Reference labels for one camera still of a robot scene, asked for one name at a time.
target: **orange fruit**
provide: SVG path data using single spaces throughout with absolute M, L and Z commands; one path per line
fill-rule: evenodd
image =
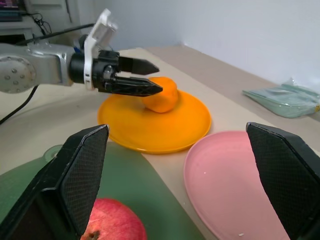
M 178 102 L 177 84 L 165 76 L 150 77 L 149 80 L 161 86 L 163 90 L 155 95 L 143 97 L 144 106 L 156 113 L 172 110 Z

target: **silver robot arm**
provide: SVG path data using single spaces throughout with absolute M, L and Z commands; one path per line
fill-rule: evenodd
M 40 84 L 71 86 L 68 66 L 74 53 L 64 45 L 0 43 L 0 91 L 21 93 Z
M 0 92 L 16 94 L 40 84 L 73 83 L 84 84 L 87 90 L 139 97 L 161 92 L 160 86 L 146 78 L 117 76 L 121 71 L 147 75 L 159 69 L 146 60 L 103 50 L 117 30 L 109 20 L 110 14 L 105 9 L 99 16 L 84 42 L 84 54 L 65 45 L 0 43 Z

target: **pink plate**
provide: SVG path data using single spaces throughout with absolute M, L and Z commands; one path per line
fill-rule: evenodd
M 202 221 L 220 240 L 288 240 L 262 187 L 248 135 L 208 135 L 189 151 L 184 184 Z

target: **plastic bag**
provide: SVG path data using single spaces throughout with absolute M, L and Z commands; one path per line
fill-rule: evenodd
M 293 79 L 278 87 L 242 92 L 271 112 L 285 118 L 297 118 L 320 111 L 320 95 L 296 85 Z

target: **red fruit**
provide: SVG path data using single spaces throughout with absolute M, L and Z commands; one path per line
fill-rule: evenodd
M 114 199 L 98 198 L 81 240 L 147 240 L 147 234 L 130 208 Z

